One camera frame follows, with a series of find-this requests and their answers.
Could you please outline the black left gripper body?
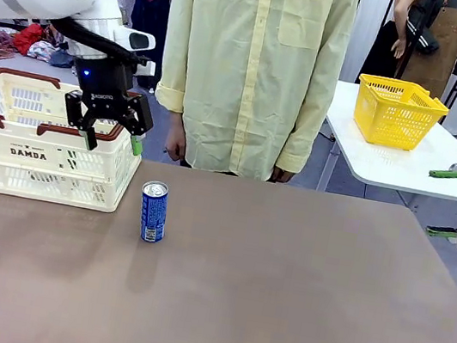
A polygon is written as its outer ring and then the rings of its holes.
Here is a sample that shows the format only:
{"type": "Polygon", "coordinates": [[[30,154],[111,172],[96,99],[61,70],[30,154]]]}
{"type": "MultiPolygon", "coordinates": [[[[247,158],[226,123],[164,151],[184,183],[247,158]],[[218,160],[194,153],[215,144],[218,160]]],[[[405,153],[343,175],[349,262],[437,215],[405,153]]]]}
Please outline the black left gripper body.
{"type": "Polygon", "coordinates": [[[82,104],[96,119],[120,122],[128,112],[128,89],[133,72],[114,58],[75,58],[76,74],[82,91],[82,104]]]}

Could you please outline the person's right hand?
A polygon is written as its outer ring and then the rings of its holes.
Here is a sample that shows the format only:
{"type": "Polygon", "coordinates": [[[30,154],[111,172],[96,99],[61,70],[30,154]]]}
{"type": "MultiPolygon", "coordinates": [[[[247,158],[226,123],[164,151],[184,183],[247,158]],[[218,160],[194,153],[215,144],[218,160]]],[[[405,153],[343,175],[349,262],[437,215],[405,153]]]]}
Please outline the person's right hand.
{"type": "Polygon", "coordinates": [[[186,131],[182,116],[182,113],[171,112],[169,114],[170,126],[165,150],[171,160],[175,162],[185,160],[186,154],[186,131]]]}

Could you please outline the person's left hand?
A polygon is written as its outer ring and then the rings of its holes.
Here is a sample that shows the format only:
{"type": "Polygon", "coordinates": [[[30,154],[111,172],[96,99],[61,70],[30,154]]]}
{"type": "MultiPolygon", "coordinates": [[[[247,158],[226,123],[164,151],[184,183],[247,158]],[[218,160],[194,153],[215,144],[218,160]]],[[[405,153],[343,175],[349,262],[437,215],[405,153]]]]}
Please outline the person's left hand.
{"type": "Polygon", "coordinates": [[[284,183],[290,182],[290,180],[292,180],[293,176],[294,176],[294,173],[285,171],[276,166],[273,168],[273,171],[271,172],[271,177],[270,177],[269,181],[284,184],[284,183]]]}

